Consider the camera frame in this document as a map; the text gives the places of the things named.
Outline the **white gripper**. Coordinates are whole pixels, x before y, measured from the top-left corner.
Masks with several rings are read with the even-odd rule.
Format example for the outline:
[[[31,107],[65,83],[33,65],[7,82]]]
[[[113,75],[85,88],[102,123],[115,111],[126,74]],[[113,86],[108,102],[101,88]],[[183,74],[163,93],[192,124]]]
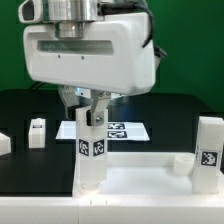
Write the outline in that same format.
[[[35,81],[60,84],[58,93],[69,120],[76,119],[80,107],[75,87],[91,89],[87,125],[101,126],[110,92],[138,95],[155,84],[154,49],[146,40],[148,31],[145,13],[108,15],[87,24],[82,39],[58,39],[52,25],[28,26],[23,33],[28,74]]]

